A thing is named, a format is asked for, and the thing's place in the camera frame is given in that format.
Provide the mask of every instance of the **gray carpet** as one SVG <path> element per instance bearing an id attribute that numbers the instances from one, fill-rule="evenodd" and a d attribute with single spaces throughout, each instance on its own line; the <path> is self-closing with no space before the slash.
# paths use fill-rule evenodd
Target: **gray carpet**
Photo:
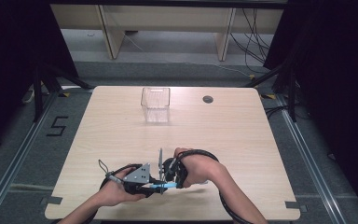
<path id="1" fill-rule="evenodd" d="M 212 86 L 239 87 L 250 78 L 236 71 L 219 68 L 213 65 L 184 63 L 76 63 L 82 80 L 91 85 L 140 85 L 140 86 Z M 228 66 L 229 69 L 241 70 L 246 74 L 261 74 L 250 71 L 245 66 Z M 266 72 L 260 67 L 255 71 Z M 60 78 L 62 85 L 72 84 Z M 257 89 L 261 94 L 272 93 L 270 87 L 273 78 Z M 68 97 L 58 97 L 48 112 L 46 121 L 36 141 L 27 155 L 12 189 L 0 207 L 0 223 L 50 223 L 44 217 L 46 198 L 51 194 L 60 174 L 66 154 L 72 144 L 77 127 L 81 121 L 91 93 L 72 92 Z M 263 106 L 277 106 L 273 99 L 262 99 Z M 324 178 L 337 197 L 340 208 L 348 223 L 358 223 L 358 199 L 337 164 L 327 158 L 328 147 L 319 135 L 311 119 L 307 118 L 305 107 L 297 107 L 297 125 L 299 126 L 312 155 L 317 161 Z M 33 105 L 19 108 L 7 131 L 2 136 L 0 146 L 0 177 L 8 167 L 26 135 L 33 119 Z M 59 133 L 51 128 L 56 124 L 66 126 L 61 136 L 48 136 Z M 310 174 L 298 152 L 282 113 L 277 112 L 269 119 L 271 129 L 280 150 L 283 164 L 289 176 L 294 193 L 303 212 L 294 223 L 331 223 L 321 197 L 316 190 Z"/>

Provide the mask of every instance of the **wrist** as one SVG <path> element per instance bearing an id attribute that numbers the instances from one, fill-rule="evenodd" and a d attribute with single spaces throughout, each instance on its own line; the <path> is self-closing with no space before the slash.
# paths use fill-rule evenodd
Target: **wrist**
<path id="1" fill-rule="evenodd" d="M 226 166 L 216 161 L 212 166 L 210 166 L 208 171 L 208 179 L 219 188 L 222 177 L 227 175 Z"/>
<path id="2" fill-rule="evenodd" d="M 95 208 L 99 209 L 100 207 L 104 206 L 104 196 L 101 194 L 100 191 L 96 192 L 94 195 L 92 195 L 90 198 L 90 205 Z"/>

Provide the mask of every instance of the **gray floor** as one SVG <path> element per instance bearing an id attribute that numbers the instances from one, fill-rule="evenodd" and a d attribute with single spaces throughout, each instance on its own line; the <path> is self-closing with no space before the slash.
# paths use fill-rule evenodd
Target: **gray floor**
<path id="1" fill-rule="evenodd" d="M 107 54 L 102 32 L 62 30 L 62 33 L 80 76 L 93 85 L 158 85 L 162 80 L 166 84 L 179 86 L 236 87 L 250 81 L 250 75 L 261 76 L 249 70 L 245 64 L 258 72 L 267 71 L 260 67 L 260 62 L 245 56 L 233 41 L 229 43 L 227 59 L 219 62 L 213 34 L 133 33 L 125 39 L 118 58 L 112 61 Z M 235 34 L 235 37 L 244 45 L 247 44 L 244 35 Z M 272 36 L 263 38 L 270 42 Z M 250 46 L 250 49 L 258 51 L 257 45 Z M 182 75 L 173 78 L 170 71 L 179 71 Z M 147 78 L 138 80 L 137 76 Z M 257 89 L 261 94 L 271 94 L 272 83 L 273 79 L 260 84 Z M 62 85 L 71 83 L 62 80 Z M 70 93 L 69 97 L 55 99 L 11 188 L 0 204 L 0 223 L 51 222 L 44 218 L 46 199 L 54 188 L 90 95 L 90 92 L 79 91 Z M 262 99 L 262 103 L 265 108 L 279 104 L 278 100 L 273 99 Z M 346 223 L 358 223 L 358 199 L 350 184 L 337 164 L 327 158 L 328 147 L 308 118 L 306 108 L 297 107 L 296 113 L 296 125 L 344 220 Z M 2 134 L 0 180 L 33 125 L 33 115 L 32 104 L 20 107 Z M 51 124 L 58 116 L 68 117 L 59 121 L 59 124 L 66 126 L 65 132 L 61 137 L 48 136 L 58 131 L 51 129 Z M 324 197 L 315 187 L 310 170 L 284 119 L 284 113 L 274 114 L 269 123 L 302 211 L 301 218 L 294 223 L 336 223 L 325 207 Z"/>

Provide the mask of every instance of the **black cable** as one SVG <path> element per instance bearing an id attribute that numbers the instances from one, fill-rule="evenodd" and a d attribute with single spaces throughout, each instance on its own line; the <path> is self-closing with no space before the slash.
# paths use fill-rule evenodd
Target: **black cable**
<path id="1" fill-rule="evenodd" d="M 300 102 L 295 103 L 295 106 L 300 106 L 300 105 L 303 105 L 303 104 Z M 276 107 L 264 108 L 264 110 L 266 110 L 267 119 L 269 119 L 274 113 L 281 111 L 281 110 L 285 110 L 285 109 L 289 109 L 289 105 L 279 105 Z M 311 118 L 305 118 L 303 116 L 300 116 L 297 113 L 295 113 L 295 115 L 297 117 L 299 117 L 300 119 L 311 119 Z"/>
<path id="2" fill-rule="evenodd" d="M 246 36 L 246 37 L 248 38 L 248 43 L 247 43 L 247 45 L 246 45 L 246 49 L 248 49 L 248 48 L 249 48 L 249 45 L 250 45 L 250 43 L 251 43 L 251 41 L 253 41 L 253 40 L 252 40 L 252 36 L 255 35 L 255 30 L 254 30 L 255 20 L 254 20 L 254 26 L 252 26 L 252 24 L 250 23 L 248 17 L 246 16 L 246 13 L 245 13 L 245 10 L 244 10 L 244 9 L 242 9 L 242 13 L 243 13 L 243 15 L 244 15 L 244 17 L 245 17 L 245 19 L 246 19 L 248 25 L 249 25 L 249 28 L 251 29 L 251 35 L 250 35 L 250 36 Z M 264 51 L 260 50 L 260 52 L 261 52 L 262 57 L 263 57 L 263 58 L 261 59 L 261 63 L 264 63 L 264 62 L 265 62 L 265 58 L 264 58 L 264 55 L 263 55 L 263 53 L 262 53 L 262 52 L 264 52 Z M 260 72 L 257 72 L 257 71 L 255 71 L 255 70 L 252 70 L 252 69 L 248 66 L 248 63 L 247 63 L 247 54 L 245 54 L 245 64 L 246 64 L 246 66 L 247 66 L 251 71 L 253 71 L 253 72 L 255 72 L 255 73 L 260 73 Z"/>
<path id="3" fill-rule="evenodd" d="M 263 44 L 264 44 L 264 45 L 261 45 L 261 47 L 262 47 L 262 48 L 265 48 L 265 49 L 269 49 L 269 44 L 266 43 L 266 42 L 263 40 L 263 38 L 260 36 L 259 33 L 257 33 L 257 36 L 258 36 L 258 38 L 261 40 L 261 42 L 263 42 Z"/>
<path id="4" fill-rule="evenodd" d="M 255 39 L 256 39 L 258 48 L 260 50 L 260 53 L 263 56 L 263 59 L 266 60 L 267 54 L 266 54 L 266 52 L 264 52 L 263 48 L 261 48 L 261 43 L 259 41 L 261 39 L 261 37 L 257 32 L 257 22 L 256 21 L 257 21 L 257 9 L 254 8 L 254 35 L 255 35 Z"/>
<path id="5" fill-rule="evenodd" d="M 269 45 L 265 43 L 265 45 L 260 45 L 261 48 L 264 48 L 264 49 L 269 49 Z"/>
<path id="6" fill-rule="evenodd" d="M 177 155 L 176 157 L 176 161 L 173 163 L 172 168 L 175 169 L 175 167 L 177 167 L 179 165 L 179 162 L 181 162 L 181 159 L 186 157 L 186 156 L 190 156 L 190 155 L 203 155 L 203 156 L 207 156 L 212 158 L 215 161 L 219 161 L 214 154 L 202 150 L 202 149 L 192 149 L 189 151 L 183 151 L 180 154 Z M 238 216 L 235 212 L 233 212 L 227 205 L 223 195 L 221 194 L 220 190 L 219 190 L 219 196 L 220 196 L 220 201 L 222 202 L 223 207 L 225 208 L 225 210 L 227 211 L 227 213 L 238 223 L 240 224 L 252 224 L 251 222 L 246 221 L 245 219 L 241 218 L 240 216 Z"/>
<path id="7" fill-rule="evenodd" d="M 233 34 L 231 34 L 232 39 L 234 40 L 234 42 L 237 44 L 237 46 L 243 50 L 245 53 L 250 54 L 253 58 L 255 58 L 256 60 L 258 60 L 259 62 L 263 63 L 264 60 L 260 57 L 258 57 L 255 53 L 251 52 L 250 50 L 248 50 L 246 47 L 244 47 L 239 41 L 237 41 L 237 39 L 234 37 Z"/>

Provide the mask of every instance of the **clear plastic container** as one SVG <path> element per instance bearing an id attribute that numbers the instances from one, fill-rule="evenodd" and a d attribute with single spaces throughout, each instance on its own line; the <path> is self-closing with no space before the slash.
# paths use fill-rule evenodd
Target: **clear plastic container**
<path id="1" fill-rule="evenodd" d="M 168 122 L 170 119 L 170 88 L 145 87 L 141 106 L 147 122 Z"/>

